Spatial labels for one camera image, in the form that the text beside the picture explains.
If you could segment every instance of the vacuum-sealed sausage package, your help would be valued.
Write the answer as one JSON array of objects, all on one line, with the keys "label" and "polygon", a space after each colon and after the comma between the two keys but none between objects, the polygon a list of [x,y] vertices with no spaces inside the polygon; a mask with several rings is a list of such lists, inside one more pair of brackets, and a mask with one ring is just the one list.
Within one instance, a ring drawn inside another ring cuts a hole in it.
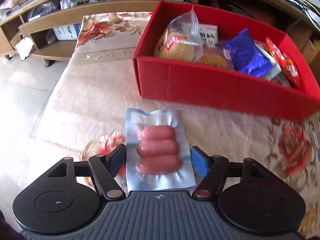
[{"label": "vacuum-sealed sausage package", "polygon": [[179,110],[145,113],[129,108],[125,133],[128,191],[196,185],[189,143]]}]

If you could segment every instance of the sausage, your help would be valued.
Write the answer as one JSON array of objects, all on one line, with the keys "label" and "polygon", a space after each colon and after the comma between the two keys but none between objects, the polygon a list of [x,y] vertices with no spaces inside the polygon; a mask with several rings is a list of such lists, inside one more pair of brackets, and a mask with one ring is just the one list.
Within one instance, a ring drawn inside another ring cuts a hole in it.
[{"label": "sausage", "polygon": [[137,153],[140,155],[140,157],[177,155],[179,150],[179,143],[174,139],[145,140],[137,147]]},{"label": "sausage", "polygon": [[141,140],[175,139],[176,132],[170,125],[150,125],[139,134]]},{"label": "sausage", "polygon": [[137,164],[138,170],[148,175],[172,173],[180,169],[181,166],[182,160],[177,155],[144,157]]}]

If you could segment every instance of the tiled floor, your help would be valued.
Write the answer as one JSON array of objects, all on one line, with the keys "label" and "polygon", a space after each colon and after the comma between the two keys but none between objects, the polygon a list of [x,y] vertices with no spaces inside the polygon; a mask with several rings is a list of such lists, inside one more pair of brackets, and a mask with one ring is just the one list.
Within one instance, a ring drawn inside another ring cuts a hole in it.
[{"label": "tiled floor", "polygon": [[0,64],[0,210],[18,229],[12,202],[26,186],[24,156],[30,140],[36,138],[42,115],[56,83],[68,62],[46,68],[43,60],[14,56]]}]

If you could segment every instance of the crosshair logo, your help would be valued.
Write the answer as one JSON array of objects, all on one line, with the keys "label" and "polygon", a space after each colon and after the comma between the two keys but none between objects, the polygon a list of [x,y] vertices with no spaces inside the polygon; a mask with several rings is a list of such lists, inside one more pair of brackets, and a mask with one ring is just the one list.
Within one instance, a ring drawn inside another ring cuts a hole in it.
[{"label": "crosshair logo", "polygon": [[156,198],[157,198],[157,199],[162,199],[162,198],[164,198],[164,195],[161,195],[161,194],[156,195]]}]

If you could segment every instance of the floral tablecloth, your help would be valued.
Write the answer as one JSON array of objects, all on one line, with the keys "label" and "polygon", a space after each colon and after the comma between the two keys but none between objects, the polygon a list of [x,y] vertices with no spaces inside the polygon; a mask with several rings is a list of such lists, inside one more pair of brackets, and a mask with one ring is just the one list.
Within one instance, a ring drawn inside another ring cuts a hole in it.
[{"label": "floral tablecloth", "polygon": [[[75,161],[87,159],[90,154],[86,145],[101,135],[106,136],[105,141],[112,141],[108,151],[123,142],[126,108],[146,112],[180,109],[190,146],[197,145],[209,155],[223,155],[230,161],[242,162],[251,157],[265,165],[304,198],[307,212],[299,231],[305,237],[320,236],[319,113],[304,123],[293,123],[142,99],[131,56],[149,18],[148,12],[84,17],[76,52],[52,92],[38,132],[38,140],[55,154],[41,167],[39,158],[30,162],[34,167],[29,168],[33,171],[29,181],[62,156],[71,155]],[[44,149],[34,152],[43,156]],[[124,177],[117,176],[116,180],[126,189]],[[236,182],[228,179],[226,187]]]}]

